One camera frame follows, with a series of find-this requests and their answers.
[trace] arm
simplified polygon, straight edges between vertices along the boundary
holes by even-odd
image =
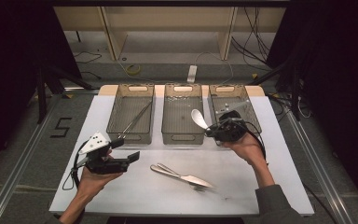
[[[261,216],[261,223],[304,223],[302,216],[294,210],[279,185],[275,185],[260,145],[248,133],[238,142],[225,142],[223,147],[231,148],[255,171],[259,189],[255,191]]]

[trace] transparent plastic bin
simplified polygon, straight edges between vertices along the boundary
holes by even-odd
[[[125,144],[151,144],[154,107],[153,84],[118,85],[106,128],[110,139],[124,138]]]
[[[235,108],[235,110],[240,113],[244,121],[249,122],[246,123],[246,127],[252,133],[262,132],[244,85],[210,85],[208,103],[213,123],[216,123],[223,115],[216,114],[216,111],[224,109],[226,104],[235,105],[243,103],[242,106]]]
[[[204,130],[191,118],[193,109],[203,115],[201,85],[165,85],[161,127],[165,145],[202,145]]]

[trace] cable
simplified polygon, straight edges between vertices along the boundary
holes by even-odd
[[[80,72],[80,73],[88,73],[88,74],[92,74],[93,76],[97,77],[98,79],[103,79],[102,77],[99,77],[99,76],[97,76],[97,75],[93,74],[92,72]]]
[[[131,68],[131,65],[127,66],[127,68],[125,68],[123,66],[123,64],[121,62],[119,62],[118,60],[116,60],[116,62],[118,63],[118,65],[120,65],[120,67],[123,69],[124,73],[127,75],[127,77],[129,78],[133,78],[133,79],[139,79],[139,80],[144,80],[144,81],[150,81],[150,82],[163,82],[163,83],[167,83],[167,82],[172,82],[172,83],[176,83],[177,81],[171,81],[171,80],[153,80],[153,79],[148,79],[148,78],[142,78],[142,77],[134,77],[133,74],[129,74],[129,69]]]
[[[196,60],[194,61],[194,65],[197,65],[197,59],[199,58],[199,56],[201,56],[202,54],[211,54],[212,56],[214,56],[217,60],[220,60],[226,64],[228,64],[229,66],[229,69],[231,71],[231,77],[226,79],[225,81],[221,82],[219,85],[222,85],[222,84],[225,84],[226,82],[230,81],[232,78],[234,78],[234,72],[232,71],[232,67],[231,67],[231,64],[227,61],[224,61],[222,59],[220,59],[219,57],[215,56],[214,54],[212,54],[211,52],[202,52],[201,54],[199,54],[197,57],[196,57]]]
[[[281,116],[281,118],[280,118],[280,119],[278,119],[278,123],[279,123],[279,122],[281,122],[281,120],[282,120],[284,117],[286,117],[286,115],[287,115],[290,111],[292,111],[292,110],[290,110],[290,109],[289,109],[289,110],[287,110],[287,111],[286,111],[286,113],[284,113],[284,115],[283,115],[283,116]]]
[[[327,209],[327,207],[324,205],[324,203],[322,203],[322,201],[316,196],[316,194],[306,185],[304,184],[304,182],[301,181],[301,183],[303,184],[304,188],[310,192],[310,194],[312,194],[312,196],[316,199],[316,201],[318,201],[318,203],[324,208],[325,212],[327,213],[328,216],[331,217],[331,219],[333,220],[333,222],[335,224],[338,224],[338,222],[336,221],[336,219],[333,217],[333,215],[330,213],[330,211]]]
[[[305,118],[308,119],[310,118],[310,116],[312,115],[312,111],[310,111],[310,113],[308,115],[304,115],[304,113],[302,112],[301,108],[300,108],[300,102],[301,102],[301,96],[298,96],[298,111],[300,112],[300,114]]]
[[[83,53],[88,53],[88,54],[91,54],[91,55],[96,55],[97,57],[94,58],[94,59],[91,59],[91,60],[89,60],[89,61],[86,61],[86,62],[77,62],[77,63],[90,63],[90,62],[93,62],[93,61],[95,61],[95,60],[97,60],[97,59],[103,57],[102,54],[95,54],[95,53],[90,53],[90,52],[87,52],[87,51],[81,51],[80,53],[74,55],[74,57],[77,57],[77,56],[79,56],[79,55],[81,55],[81,54],[83,54]]]
[[[258,33],[258,23],[259,23],[258,14],[259,14],[260,9],[259,9],[259,7],[255,8],[255,22],[254,22],[254,24],[252,24],[252,22],[251,22],[251,19],[250,19],[249,14],[248,14],[248,12],[246,10],[246,7],[244,7],[243,9],[245,11],[246,18],[248,19],[248,22],[249,22],[249,24],[250,24],[250,26],[252,28],[252,32],[249,34],[248,40],[249,40],[249,38],[250,38],[250,36],[252,34],[255,34],[258,48],[260,50],[261,56],[263,57],[263,59],[265,61],[266,60],[265,55],[266,56],[268,55],[266,49],[269,51],[269,48],[266,46],[266,44],[264,43],[264,41],[262,40],[262,38],[260,37],[260,35]]]

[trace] wire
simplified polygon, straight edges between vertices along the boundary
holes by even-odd
[[[171,80],[153,80],[153,79],[149,79],[149,78],[143,78],[143,77],[135,77],[134,75],[131,75],[128,73],[128,69],[126,69],[123,64],[121,62],[119,62],[118,60],[116,60],[116,62],[118,63],[118,65],[120,65],[120,67],[123,69],[124,73],[126,74],[127,77],[129,78],[133,78],[133,79],[139,79],[139,80],[144,80],[144,81],[150,81],[150,82],[163,82],[163,83],[167,83],[167,82],[172,82],[172,83],[176,83],[177,81],[171,81]]]
[[[263,141],[263,137],[261,136],[261,132],[255,127],[255,125],[254,125],[253,123],[251,123],[251,122],[249,122],[249,121],[245,121],[245,123],[251,124],[251,125],[254,127],[254,129],[257,131],[258,136],[260,136],[261,144],[262,144],[263,147],[264,147],[264,141]]]
[[[94,59],[91,59],[91,60],[89,60],[89,61],[86,61],[86,62],[77,62],[77,63],[90,63],[90,62],[93,62],[93,61],[95,61],[95,60],[97,60],[97,59],[103,57],[102,54],[90,53],[90,52],[87,52],[87,51],[81,51],[80,53],[74,55],[74,57],[77,57],[77,56],[79,56],[79,55],[81,55],[81,54],[84,54],[84,53],[88,53],[88,54],[91,54],[91,55],[96,55],[97,57],[94,58]]]
[[[232,78],[234,78],[234,72],[232,71],[232,67],[231,67],[231,64],[227,61],[224,61],[222,59],[220,59],[219,57],[215,56],[214,54],[212,54],[211,52],[202,52],[201,54],[199,54],[197,57],[196,57],[196,60],[194,61],[194,65],[197,65],[197,59],[202,55],[202,54],[211,54],[212,56],[214,56],[217,60],[220,60],[226,64],[228,64],[229,66],[229,69],[231,71],[231,77],[226,79],[225,81],[221,82],[219,85],[222,85],[222,84],[225,84],[226,82],[230,81]]]
[[[248,49],[246,49],[246,43],[244,46],[241,46],[240,43],[238,43],[238,41],[234,38],[234,37],[231,37],[232,42],[231,41],[231,44],[232,46],[237,50],[239,51],[242,56],[243,56],[243,60],[245,61],[245,63],[253,68],[257,68],[257,69],[260,69],[260,70],[264,70],[264,71],[270,71],[270,69],[264,69],[264,68],[259,68],[259,67],[256,67],[256,66],[253,66],[253,65],[250,65],[248,62],[246,62],[246,59],[245,59],[245,56],[248,57],[248,58],[251,58],[251,59],[255,59],[255,60],[258,60],[260,61],[261,63],[263,64],[266,64],[265,61],[263,61],[262,59],[260,59],[259,57],[257,57],[255,54],[253,54],[251,51],[249,51]]]
[[[80,72],[80,73],[88,73],[88,74],[92,74],[93,76],[97,77],[98,79],[103,79],[102,77],[99,77],[99,76],[97,76],[97,75],[93,74],[92,72]]]
[[[304,115],[304,113],[302,112],[301,108],[300,108],[300,102],[301,102],[301,97],[298,97],[298,111],[300,112],[300,114],[305,118],[305,119],[309,119],[310,116],[312,115],[312,111],[309,112],[308,115]]]
[[[312,194],[312,196],[316,199],[316,201],[318,201],[318,203],[324,208],[324,211],[327,213],[328,216],[331,217],[331,219],[333,220],[333,222],[335,224],[338,224],[338,222],[336,221],[336,219],[333,217],[333,215],[330,213],[330,211],[327,209],[327,207],[324,205],[324,203],[322,203],[321,199],[319,199],[316,194],[310,189],[310,187],[308,187],[306,184],[304,184],[304,182],[301,181],[301,183],[303,184],[304,188],[307,189],[307,191],[310,192],[310,194]]]
[[[281,118],[280,118],[280,119],[278,119],[278,123],[279,123],[279,122],[281,122],[281,120],[282,120],[284,117],[286,117],[286,115],[287,115],[290,111],[292,111],[292,110],[290,110],[290,109],[289,109],[289,110],[287,110],[287,111],[286,111],[286,113],[284,113],[284,115],[283,115],[283,116],[281,116]]]
[[[257,39],[258,48],[260,50],[261,56],[263,57],[263,59],[265,61],[266,56],[268,55],[267,51],[269,51],[269,48],[266,46],[266,44],[264,43],[264,41],[262,40],[261,36],[258,33],[258,23],[259,23],[258,14],[259,14],[260,8],[259,7],[255,8],[255,22],[253,24],[251,22],[249,14],[246,10],[246,7],[244,7],[243,10],[245,11],[246,18],[248,19],[248,22],[252,28],[252,32],[249,34],[248,40],[252,34],[255,34],[255,37]]]

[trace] tripod leg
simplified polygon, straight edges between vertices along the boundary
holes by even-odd
[[[37,73],[36,83],[37,101],[39,103],[39,120],[37,123],[41,123],[48,111],[46,104],[45,79],[43,77],[42,69],[39,69],[39,72]]]

